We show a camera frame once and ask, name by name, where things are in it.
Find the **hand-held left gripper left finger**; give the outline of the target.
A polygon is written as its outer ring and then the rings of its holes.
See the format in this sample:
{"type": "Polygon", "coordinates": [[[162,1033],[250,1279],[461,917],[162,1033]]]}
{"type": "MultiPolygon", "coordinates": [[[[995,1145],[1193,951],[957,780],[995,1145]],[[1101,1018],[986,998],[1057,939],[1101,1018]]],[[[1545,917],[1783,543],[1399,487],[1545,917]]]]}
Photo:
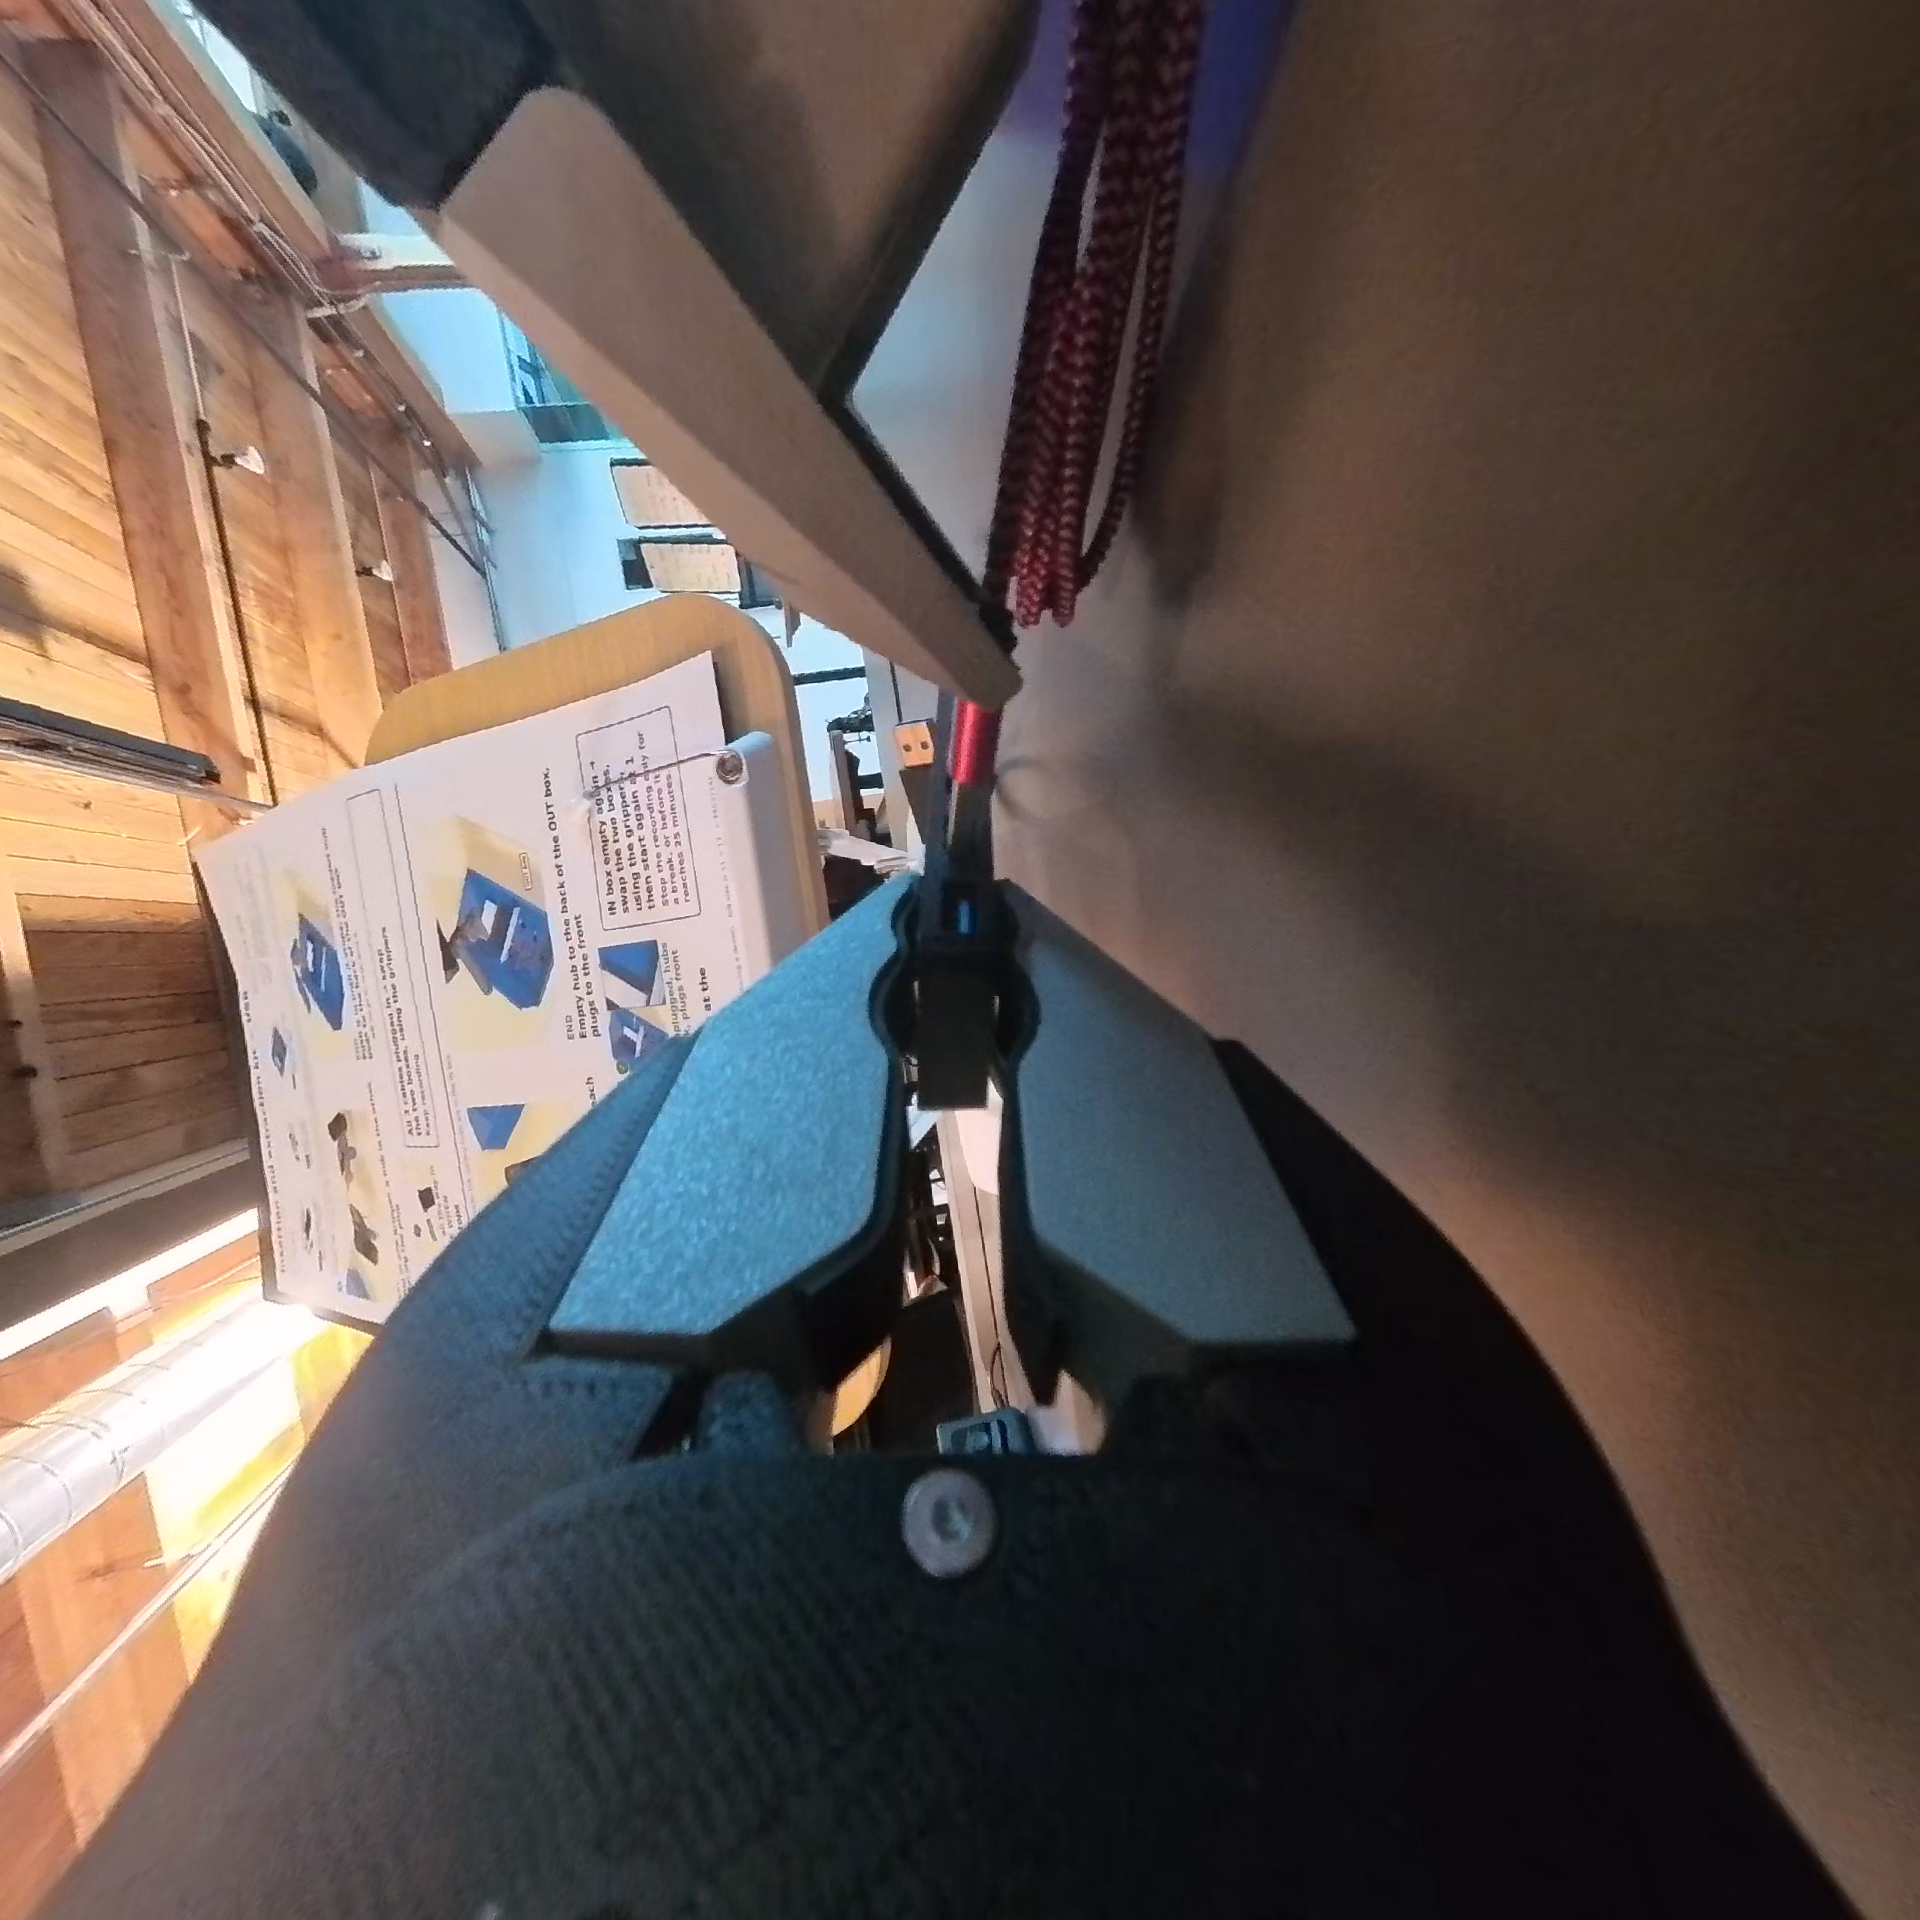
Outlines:
{"type": "Polygon", "coordinates": [[[645,1123],[544,1343],[834,1393],[899,1319],[908,1080],[882,1025],[908,886],[720,1005],[645,1123]]]}

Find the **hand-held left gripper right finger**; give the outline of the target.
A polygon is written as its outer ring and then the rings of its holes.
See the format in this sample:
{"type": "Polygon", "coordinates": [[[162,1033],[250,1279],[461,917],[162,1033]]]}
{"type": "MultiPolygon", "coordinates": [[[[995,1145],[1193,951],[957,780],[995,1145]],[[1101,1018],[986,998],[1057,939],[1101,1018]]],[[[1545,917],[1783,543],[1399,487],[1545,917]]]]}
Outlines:
{"type": "Polygon", "coordinates": [[[1214,1033],[1044,903],[1008,903],[1004,1325],[1037,1405],[1349,1353],[1358,1325],[1214,1033]]]}

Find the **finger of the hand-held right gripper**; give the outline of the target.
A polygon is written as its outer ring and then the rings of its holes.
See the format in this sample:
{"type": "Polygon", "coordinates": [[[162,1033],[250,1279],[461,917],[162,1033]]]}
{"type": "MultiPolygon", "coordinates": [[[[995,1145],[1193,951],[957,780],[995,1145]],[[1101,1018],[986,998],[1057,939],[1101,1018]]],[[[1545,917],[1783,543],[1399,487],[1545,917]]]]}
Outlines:
{"type": "Polygon", "coordinates": [[[444,197],[453,265],[821,630],[1004,704],[976,560],[851,418],[1037,0],[527,0],[552,79],[444,197]]]}

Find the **black usb hub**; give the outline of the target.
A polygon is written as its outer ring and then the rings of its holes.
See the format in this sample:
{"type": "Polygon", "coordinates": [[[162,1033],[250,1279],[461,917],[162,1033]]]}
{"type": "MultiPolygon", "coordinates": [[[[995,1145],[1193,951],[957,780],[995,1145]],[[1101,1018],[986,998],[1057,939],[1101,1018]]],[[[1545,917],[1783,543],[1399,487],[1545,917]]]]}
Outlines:
{"type": "Polygon", "coordinates": [[[995,1091],[995,1005],[1008,971],[1008,910],[986,876],[920,876],[908,894],[908,1059],[920,1109],[976,1109],[995,1091]]]}

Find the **white sheet holder bar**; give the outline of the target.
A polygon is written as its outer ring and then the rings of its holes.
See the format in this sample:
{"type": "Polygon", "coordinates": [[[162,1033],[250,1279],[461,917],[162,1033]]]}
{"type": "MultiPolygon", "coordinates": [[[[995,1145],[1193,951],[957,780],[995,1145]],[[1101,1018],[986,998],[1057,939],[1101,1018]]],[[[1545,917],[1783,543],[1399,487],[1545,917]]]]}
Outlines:
{"type": "Polygon", "coordinates": [[[776,727],[739,727],[713,757],[713,860],[739,989],[776,976],[801,939],[821,932],[821,852],[815,809],[776,727]]]}

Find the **printed instruction sheet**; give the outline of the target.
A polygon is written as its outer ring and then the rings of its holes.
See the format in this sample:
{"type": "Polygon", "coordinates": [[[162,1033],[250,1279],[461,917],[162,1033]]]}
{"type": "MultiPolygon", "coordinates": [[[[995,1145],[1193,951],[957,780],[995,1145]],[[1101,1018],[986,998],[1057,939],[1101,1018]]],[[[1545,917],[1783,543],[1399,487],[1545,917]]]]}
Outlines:
{"type": "Polygon", "coordinates": [[[720,678],[338,773],[198,860],[234,989],[259,1279],[385,1325],[569,1123],[768,971],[720,678]]]}

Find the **metal ceiling rail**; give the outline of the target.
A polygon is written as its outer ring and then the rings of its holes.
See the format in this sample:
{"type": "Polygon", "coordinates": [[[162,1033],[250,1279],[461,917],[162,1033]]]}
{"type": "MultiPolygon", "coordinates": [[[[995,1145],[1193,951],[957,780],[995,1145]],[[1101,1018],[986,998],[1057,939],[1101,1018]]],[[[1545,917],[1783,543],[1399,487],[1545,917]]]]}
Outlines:
{"type": "Polygon", "coordinates": [[[100,727],[14,698],[0,698],[0,757],[79,765],[79,773],[153,780],[153,793],[218,793],[218,765],[198,748],[100,727]]]}

